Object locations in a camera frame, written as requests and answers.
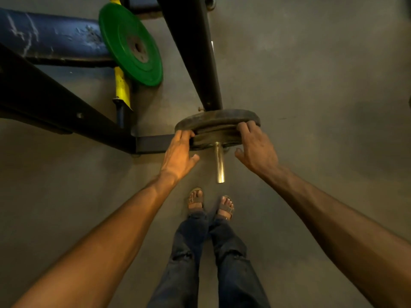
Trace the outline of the person's right forearm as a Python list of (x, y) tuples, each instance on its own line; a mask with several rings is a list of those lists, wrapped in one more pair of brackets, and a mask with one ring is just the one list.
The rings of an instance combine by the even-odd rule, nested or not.
[(258, 175), (376, 308), (411, 308), (411, 243), (284, 167)]

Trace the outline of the chrome weight peg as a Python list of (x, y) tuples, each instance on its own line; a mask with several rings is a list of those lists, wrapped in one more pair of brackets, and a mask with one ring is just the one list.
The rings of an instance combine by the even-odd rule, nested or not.
[(214, 154), (217, 164), (217, 183), (222, 184), (225, 182), (224, 172), (224, 150), (223, 145), (220, 142), (214, 143)]

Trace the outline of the person's right brown sandal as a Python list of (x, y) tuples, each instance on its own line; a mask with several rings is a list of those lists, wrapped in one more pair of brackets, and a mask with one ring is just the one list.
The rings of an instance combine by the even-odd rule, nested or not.
[(235, 209), (233, 201), (230, 199), (229, 196), (224, 195), (221, 197), (215, 218), (230, 221), (232, 219), (234, 211)]

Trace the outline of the yellow steel post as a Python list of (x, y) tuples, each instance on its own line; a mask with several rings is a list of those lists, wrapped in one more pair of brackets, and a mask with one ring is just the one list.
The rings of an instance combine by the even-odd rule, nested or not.
[(126, 105), (129, 109), (131, 109), (130, 87), (128, 85), (126, 76), (120, 67), (115, 67), (114, 73), (116, 81), (116, 97), (113, 99), (113, 101), (116, 104)]

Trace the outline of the black iron weight plate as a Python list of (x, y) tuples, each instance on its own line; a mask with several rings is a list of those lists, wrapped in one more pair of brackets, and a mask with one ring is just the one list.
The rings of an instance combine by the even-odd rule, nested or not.
[(174, 131), (190, 130), (195, 136), (190, 139), (193, 151), (213, 148), (220, 143), (224, 148), (242, 145), (241, 134), (237, 126), (241, 122), (254, 121), (261, 126), (259, 116), (244, 109), (222, 109), (202, 112), (178, 122)]

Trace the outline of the person's left brown sandal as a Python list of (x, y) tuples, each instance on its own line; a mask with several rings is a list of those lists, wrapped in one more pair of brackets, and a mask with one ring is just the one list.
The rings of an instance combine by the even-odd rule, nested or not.
[(189, 214), (204, 211), (204, 199), (202, 188), (197, 187), (191, 190), (188, 196), (187, 206)]

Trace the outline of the blue padded bench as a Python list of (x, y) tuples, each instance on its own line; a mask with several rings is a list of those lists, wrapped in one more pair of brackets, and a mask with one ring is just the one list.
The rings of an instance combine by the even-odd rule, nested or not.
[(0, 8), (0, 44), (36, 65), (116, 66), (97, 20)]

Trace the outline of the person's left hand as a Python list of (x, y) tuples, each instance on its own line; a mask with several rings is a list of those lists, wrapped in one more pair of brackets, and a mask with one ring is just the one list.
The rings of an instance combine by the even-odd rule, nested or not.
[(187, 168), (190, 154), (190, 140), (195, 136), (192, 130), (178, 130), (165, 153), (160, 175), (172, 180), (173, 185), (181, 181), (193, 168)]

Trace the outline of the person's dark jeans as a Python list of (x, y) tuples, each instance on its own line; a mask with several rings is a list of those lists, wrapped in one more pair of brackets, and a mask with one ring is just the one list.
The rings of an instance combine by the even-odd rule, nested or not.
[(229, 221), (211, 220), (202, 210), (188, 214), (177, 228), (162, 277), (147, 308), (198, 308), (201, 280), (206, 274), (204, 246), (213, 248), (218, 308), (270, 308), (265, 293), (247, 255), (244, 242)]

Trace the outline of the black steel machine frame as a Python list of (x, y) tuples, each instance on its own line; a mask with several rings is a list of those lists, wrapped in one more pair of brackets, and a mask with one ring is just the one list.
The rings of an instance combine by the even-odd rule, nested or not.
[[(223, 109), (207, 17), (207, 10), (214, 7), (215, 0), (156, 0), (146, 11), (132, 9), (131, 0), (110, 0), (108, 3), (120, 4), (137, 17), (150, 11), (160, 12), (203, 105), (203, 112)], [(142, 85), (127, 76), (126, 79), (130, 90), (137, 84)], [(42, 72), (36, 64), (0, 44), (0, 119), (61, 135), (78, 134), (128, 154), (166, 151), (172, 135), (136, 137), (131, 130), (133, 110), (114, 104), (116, 122)]]

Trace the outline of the person's right hand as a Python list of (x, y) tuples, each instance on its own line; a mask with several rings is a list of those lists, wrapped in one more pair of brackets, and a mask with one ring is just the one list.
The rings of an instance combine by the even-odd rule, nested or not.
[(239, 123), (237, 130), (246, 156), (246, 160), (240, 162), (261, 179), (270, 177), (278, 169), (279, 159), (268, 136), (254, 121)]

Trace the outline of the green bumper weight plate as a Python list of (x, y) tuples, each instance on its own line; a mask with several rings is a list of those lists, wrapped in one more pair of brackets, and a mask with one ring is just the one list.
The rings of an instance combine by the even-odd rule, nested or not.
[(99, 12), (103, 41), (117, 66), (130, 79), (156, 87), (163, 80), (157, 44), (141, 20), (120, 4), (105, 4)]

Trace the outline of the person's left forearm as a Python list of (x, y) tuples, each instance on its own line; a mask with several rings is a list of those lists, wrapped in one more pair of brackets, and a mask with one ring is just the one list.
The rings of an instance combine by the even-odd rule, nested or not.
[(106, 307), (180, 180), (175, 172), (162, 170), (65, 253), (12, 308)]

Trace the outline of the person's brown sandal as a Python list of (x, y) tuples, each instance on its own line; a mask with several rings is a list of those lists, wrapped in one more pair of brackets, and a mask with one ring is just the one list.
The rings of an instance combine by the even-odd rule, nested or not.
[(230, 199), (229, 196), (224, 195), (221, 197), (215, 218), (230, 221), (232, 219), (234, 211), (235, 209), (233, 201)]
[(197, 187), (191, 190), (188, 196), (187, 206), (189, 214), (204, 211), (204, 199), (202, 188)]

